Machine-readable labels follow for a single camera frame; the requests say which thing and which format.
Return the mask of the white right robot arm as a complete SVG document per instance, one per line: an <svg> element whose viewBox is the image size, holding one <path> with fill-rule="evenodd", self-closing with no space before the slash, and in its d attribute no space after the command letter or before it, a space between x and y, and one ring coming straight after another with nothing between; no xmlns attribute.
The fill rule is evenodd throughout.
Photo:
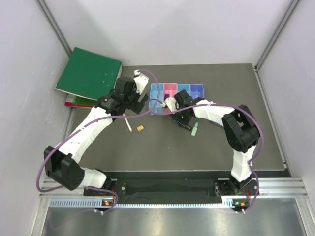
<svg viewBox="0 0 315 236"><path fill-rule="evenodd" d="M252 178L250 160L260 138L259 129L248 107L219 106L201 97L193 99L186 90L165 99L164 103L171 111L171 117L186 130L191 130L189 122L192 117L206 119L224 128L227 141L233 149L230 190L237 195L246 191Z"/></svg>

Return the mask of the light blue drawer box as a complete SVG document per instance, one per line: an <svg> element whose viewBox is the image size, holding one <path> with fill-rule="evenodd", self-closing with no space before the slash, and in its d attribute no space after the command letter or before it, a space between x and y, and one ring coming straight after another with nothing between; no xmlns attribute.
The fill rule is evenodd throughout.
<svg viewBox="0 0 315 236"><path fill-rule="evenodd" d="M190 84L177 84L177 92L185 90L190 95Z"/></svg>
<svg viewBox="0 0 315 236"><path fill-rule="evenodd" d="M151 84L151 89L150 89L150 102L149 102L149 109L153 107L155 104L156 100L158 99L158 103L153 109L154 113L158 114L163 114L163 106L160 102L164 101L164 83L159 84L159 96L158 96L158 87L157 84Z"/></svg>

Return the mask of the small orange eraser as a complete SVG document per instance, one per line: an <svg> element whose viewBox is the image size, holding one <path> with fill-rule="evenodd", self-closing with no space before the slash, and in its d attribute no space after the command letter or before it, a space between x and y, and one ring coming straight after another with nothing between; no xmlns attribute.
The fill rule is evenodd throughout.
<svg viewBox="0 0 315 236"><path fill-rule="evenodd" d="M143 129L144 129L144 127L142 125L137 127L138 131L142 131Z"/></svg>

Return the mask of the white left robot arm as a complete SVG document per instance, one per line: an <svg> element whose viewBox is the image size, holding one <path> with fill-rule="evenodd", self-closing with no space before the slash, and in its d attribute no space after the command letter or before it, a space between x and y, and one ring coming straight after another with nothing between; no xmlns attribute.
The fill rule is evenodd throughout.
<svg viewBox="0 0 315 236"><path fill-rule="evenodd" d="M144 94L149 78L144 74L134 78L120 77L115 86L97 100L81 124L56 147L48 146L44 151L46 176L68 190L94 187L101 194L111 191L112 184L105 173L80 167L79 163L87 148L96 137L126 110L140 114L149 99Z"/></svg>

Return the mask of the purple drawer box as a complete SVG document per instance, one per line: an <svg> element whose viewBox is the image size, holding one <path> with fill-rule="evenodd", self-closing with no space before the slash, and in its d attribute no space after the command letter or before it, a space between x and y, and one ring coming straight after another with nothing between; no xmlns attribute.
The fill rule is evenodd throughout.
<svg viewBox="0 0 315 236"><path fill-rule="evenodd" d="M204 86L202 84L190 84L190 95L193 99L204 98Z"/></svg>

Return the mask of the black highlighter blue cap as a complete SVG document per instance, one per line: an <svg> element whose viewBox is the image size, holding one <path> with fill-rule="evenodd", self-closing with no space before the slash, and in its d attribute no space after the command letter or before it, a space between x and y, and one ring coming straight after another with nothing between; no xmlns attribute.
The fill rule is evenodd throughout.
<svg viewBox="0 0 315 236"><path fill-rule="evenodd" d="M184 125L182 123L180 123L179 121L177 120L174 120L174 122L180 127L180 128L184 128L185 130L191 132L192 128L189 126L189 125Z"/></svg>

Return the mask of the red and green folder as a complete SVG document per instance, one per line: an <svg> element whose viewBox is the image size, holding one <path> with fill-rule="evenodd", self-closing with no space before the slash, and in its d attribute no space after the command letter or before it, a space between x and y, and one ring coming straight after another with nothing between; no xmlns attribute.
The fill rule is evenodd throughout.
<svg viewBox="0 0 315 236"><path fill-rule="evenodd" d="M67 107L75 107L75 108L92 108L95 105L95 100L90 100L86 98L82 98L76 95L68 94L66 101L64 103Z"/></svg>

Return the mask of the pink drawer box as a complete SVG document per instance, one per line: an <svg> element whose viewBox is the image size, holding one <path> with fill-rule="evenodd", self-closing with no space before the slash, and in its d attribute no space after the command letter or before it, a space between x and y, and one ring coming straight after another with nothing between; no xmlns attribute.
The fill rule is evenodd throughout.
<svg viewBox="0 0 315 236"><path fill-rule="evenodd" d="M177 83L165 83L164 84L164 95L163 101L165 101L165 94L170 94L170 97L173 97L177 93Z"/></svg>

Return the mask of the white pencil orange tip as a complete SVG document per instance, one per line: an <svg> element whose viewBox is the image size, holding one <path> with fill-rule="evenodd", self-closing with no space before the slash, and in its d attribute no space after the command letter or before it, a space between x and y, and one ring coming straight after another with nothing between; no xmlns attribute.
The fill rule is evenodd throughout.
<svg viewBox="0 0 315 236"><path fill-rule="evenodd" d="M133 129L132 129L132 127L131 127L131 125L130 125L128 119L126 118L126 115L123 114L123 117L124 117L125 123L126 123L128 129L129 129L130 133L132 133L132 132L133 132Z"/></svg>

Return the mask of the green ring binder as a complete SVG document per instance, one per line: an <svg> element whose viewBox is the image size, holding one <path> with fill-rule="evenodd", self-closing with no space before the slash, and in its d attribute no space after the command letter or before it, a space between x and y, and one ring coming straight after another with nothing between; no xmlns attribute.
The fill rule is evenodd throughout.
<svg viewBox="0 0 315 236"><path fill-rule="evenodd" d="M74 48L55 89L90 100L108 95L121 76L122 63L81 48Z"/></svg>

